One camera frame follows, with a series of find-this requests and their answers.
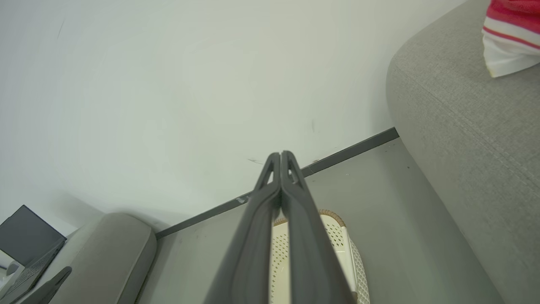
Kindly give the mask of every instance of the gray baseboard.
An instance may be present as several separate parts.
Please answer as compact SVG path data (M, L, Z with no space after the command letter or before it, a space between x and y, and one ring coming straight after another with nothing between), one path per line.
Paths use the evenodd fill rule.
M302 174L304 177L313 175L319 171L322 171L328 167L331 167L335 164L338 164L342 161L345 161L351 157L354 157L360 153L364 153L367 150L371 150L375 147L378 147L382 144L385 144L391 140L400 137L395 128L388 129L382 133L379 133L375 136L372 136L362 142L359 142L353 146L350 146L344 150L341 150L337 153L330 155L329 157L323 158L317 162L310 164L309 166L302 169ZM206 212L203 212L197 216L194 216L182 223L171 226L165 230L162 230L156 233L156 238L161 239L164 236L178 232L184 228L195 225L198 222L202 222L206 219L209 219L212 216L216 216L225 211L229 211L233 208L236 208L249 200L249 194L238 196L237 198L230 200L226 203L223 203L215 208L212 208Z

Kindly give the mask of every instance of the gray floor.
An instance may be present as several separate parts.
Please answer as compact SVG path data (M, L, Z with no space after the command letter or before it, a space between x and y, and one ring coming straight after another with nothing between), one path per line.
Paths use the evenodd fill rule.
M372 304L503 303L399 138L306 180L345 221ZM161 239L139 303L202 303L243 210Z

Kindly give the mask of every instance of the perforated basket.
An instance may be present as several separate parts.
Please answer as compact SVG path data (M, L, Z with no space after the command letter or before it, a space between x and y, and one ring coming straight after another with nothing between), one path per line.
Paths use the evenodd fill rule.
M356 245L349 238L345 223L332 211L319 210L319 214L356 303L369 304L368 284L362 259ZM270 268L270 301L274 304L290 304L291 302L289 237L287 234L287 219L276 220L272 229Z

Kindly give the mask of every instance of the laptop keyboard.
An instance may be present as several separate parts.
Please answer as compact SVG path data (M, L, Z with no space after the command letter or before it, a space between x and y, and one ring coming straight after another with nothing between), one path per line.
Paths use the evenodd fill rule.
M15 280L13 285L9 288L8 292L5 294L6 296L17 289L22 283L24 283L26 280L32 278L39 272L45 270L45 266L48 262L50 262L52 259L51 257L53 255L56 255L59 252L60 247L58 247L55 250L49 251L47 254L41 257L41 259L37 260L34 264L26 267L23 272L19 275L19 277Z

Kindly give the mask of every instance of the gray cushion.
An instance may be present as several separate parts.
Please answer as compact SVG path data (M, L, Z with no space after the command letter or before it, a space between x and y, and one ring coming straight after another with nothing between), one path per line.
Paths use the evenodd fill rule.
M471 0L395 55L396 129L506 303L540 301L540 67L493 79L489 0Z
M37 288L71 266L71 275L51 304L133 304L156 254L156 244L145 223L126 214L106 214L68 237Z

